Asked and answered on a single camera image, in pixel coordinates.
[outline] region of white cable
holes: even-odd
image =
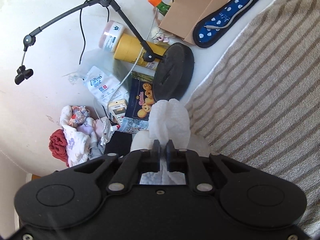
[[[95,102],[96,102],[96,98],[94,97],[94,99],[93,99],[93,108],[94,108],[94,111],[96,112],[96,115],[97,115],[98,119],[100,119],[100,116],[98,115],[98,112],[97,112],[97,109],[96,109]]]
[[[244,7],[241,8],[241,10],[237,11],[229,20],[228,24],[223,26],[223,27],[218,27],[218,26],[213,26],[213,25],[206,25],[204,26],[207,29],[212,29],[212,30],[218,30],[218,29],[225,29],[228,28],[229,25],[233,22],[234,18],[241,12],[243,12],[245,9],[247,9],[247,7],[252,4],[253,0],[250,0]]]
[[[149,30],[149,33],[147,35],[147,38],[146,40],[148,39],[150,33],[151,33],[151,30],[152,30],[152,27],[153,27],[153,23],[155,22],[155,19],[156,19],[156,13],[154,14],[154,18],[153,18],[153,21],[152,21],[152,24],[151,24],[151,27],[150,27],[150,30]],[[141,48],[141,51],[136,59],[136,61],[134,62],[132,68],[130,69],[130,71],[128,72],[128,74],[124,77],[124,79],[120,82],[120,84],[118,85],[117,89],[112,93],[111,97],[110,97],[110,100],[108,101],[107,103],[107,109],[106,109],[106,112],[107,112],[107,117],[108,119],[110,119],[110,116],[109,116],[109,103],[112,101],[114,95],[118,92],[119,88],[121,87],[121,85],[126,81],[126,79],[130,76],[131,72],[133,71],[133,69],[135,68],[135,66],[137,65],[138,61],[139,61],[139,58],[142,54],[142,51],[143,51],[143,47]]]

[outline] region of cookie image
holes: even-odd
[[[151,85],[148,84],[148,83],[144,83],[144,84],[142,85],[142,87],[143,87],[144,90],[147,90],[147,91],[152,89]]]
[[[146,105],[153,105],[155,101],[153,100],[153,98],[146,98],[145,103]]]
[[[146,92],[144,92],[144,94],[145,94],[148,98],[152,98],[152,90],[147,90]]]
[[[151,106],[149,106],[147,104],[143,104],[142,110],[144,110],[146,113],[149,113],[151,111]]]
[[[144,109],[140,109],[137,112],[137,116],[140,117],[140,118],[144,118],[144,117],[146,117],[146,115],[147,115],[147,112]]]

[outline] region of orange bottle cap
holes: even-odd
[[[162,2],[162,0],[148,0],[149,3],[151,3],[154,7],[157,7],[159,3]]]

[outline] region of crumpled clothing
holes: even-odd
[[[99,158],[103,155],[106,145],[101,145],[100,143],[97,147],[92,147],[89,153],[89,160],[93,160],[95,158]]]
[[[96,147],[98,142],[97,135],[94,131],[93,123],[94,123],[94,119],[91,117],[88,117],[87,119],[85,119],[82,125],[76,128],[78,132],[83,132],[85,135],[90,136],[89,149],[91,149],[92,147]]]
[[[60,125],[68,143],[66,146],[68,163],[73,167],[88,160],[90,136],[68,125],[71,116],[71,106],[65,106],[61,111]]]
[[[66,151],[67,140],[63,134],[63,130],[58,129],[50,136],[49,150],[52,156],[56,159],[62,160],[68,165],[68,155]]]
[[[68,125],[76,128],[78,125],[83,124],[87,117],[90,117],[90,111],[85,106],[73,106],[72,116]]]

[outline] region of gray cord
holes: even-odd
[[[241,10],[239,10],[238,12],[236,12],[235,15],[232,16],[232,18],[230,19],[230,21],[228,22],[228,24],[226,26],[223,26],[223,27],[217,27],[217,26],[213,26],[213,25],[206,25],[204,26],[205,28],[207,29],[213,29],[213,30],[218,30],[218,29],[225,29],[225,28],[228,28],[229,25],[232,23],[232,21],[234,20],[234,18],[239,14],[241,13],[242,11],[244,11],[250,4],[252,4],[253,0],[250,0],[245,6],[243,6],[241,8]]]

